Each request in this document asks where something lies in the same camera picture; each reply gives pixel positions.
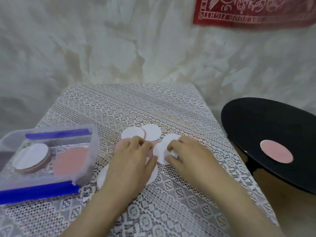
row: table leg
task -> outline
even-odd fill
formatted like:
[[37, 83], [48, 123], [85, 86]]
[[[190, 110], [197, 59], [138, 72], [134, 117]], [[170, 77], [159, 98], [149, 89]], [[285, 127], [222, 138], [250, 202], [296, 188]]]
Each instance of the table leg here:
[[248, 157], [248, 161], [245, 163], [245, 165], [246, 165], [247, 169], [249, 170], [249, 172], [251, 173], [252, 176], [253, 176], [253, 173], [255, 172], [255, 170], [261, 168], [260, 164], [255, 162], [250, 157]]

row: white fabric backdrop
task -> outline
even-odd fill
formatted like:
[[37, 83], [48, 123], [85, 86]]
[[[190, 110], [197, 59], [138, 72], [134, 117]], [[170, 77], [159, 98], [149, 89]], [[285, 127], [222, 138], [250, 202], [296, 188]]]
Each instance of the white fabric backdrop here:
[[316, 113], [316, 27], [192, 26], [195, 0], [0, 0], [0, 137], [78, 83], [191, 82], [218, 118], [244, 96]]

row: blue tape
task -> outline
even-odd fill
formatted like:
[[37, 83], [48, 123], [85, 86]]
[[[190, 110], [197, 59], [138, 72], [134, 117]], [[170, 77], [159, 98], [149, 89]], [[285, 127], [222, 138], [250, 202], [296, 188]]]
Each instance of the blue tape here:
[[26, 200], [38, 200], [59, 195], [75, 194], [79, 192], [79, 189], [80, 187], [78, 185], [73, 185], [72, 181], [66, 181], [0, 191], [0, 205], [12, 204]]
[[74, 137], [81, 135], [92, 135], [89, 129], [75, 129], [67, 131], [52, 131], [52, 132], [40, 132], [40, 133], [29, 133], [25, 134], [25, 137], [30, 140], [44, 140], [44, 139], [57, 139]]

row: lace tablecloth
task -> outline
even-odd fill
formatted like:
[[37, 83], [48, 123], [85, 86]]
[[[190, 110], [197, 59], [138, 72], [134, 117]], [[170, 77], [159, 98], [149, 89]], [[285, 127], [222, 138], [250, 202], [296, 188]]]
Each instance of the lace tablecloth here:
[[[191, 135], [212, 150], [275, 224], [274, 212], [192, 84], [79, 85], [66, 89], [38, 126], [93, 123], [101, 146], [91, 183], [77, 195], [0, 207], [0, 236], [58, 236], [98, 191], [96, 178], [129, 126], [155, 123], [162, 136]], [[123, 213], [111, 236], [232, 236], [216, 204], [186, 183], [171, 166]]]

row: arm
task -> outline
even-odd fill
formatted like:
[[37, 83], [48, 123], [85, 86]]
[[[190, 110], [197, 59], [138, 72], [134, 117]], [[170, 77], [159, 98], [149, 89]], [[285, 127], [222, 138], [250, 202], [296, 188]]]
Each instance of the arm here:
[[168, 145], [169, 151], [173, 149], [181, 160], [172, 156], [166, 160], [188, 183], [214, 199], [236, 236], [284, 237], [208, 148], [182, 136]]
[[157, 162], [157, 157], [153, 156], [146, 164], [152, 146], [139, 136], [125, 141], [111, 159], [103, 187], [61, 237], [106, 236], [148, 182]]

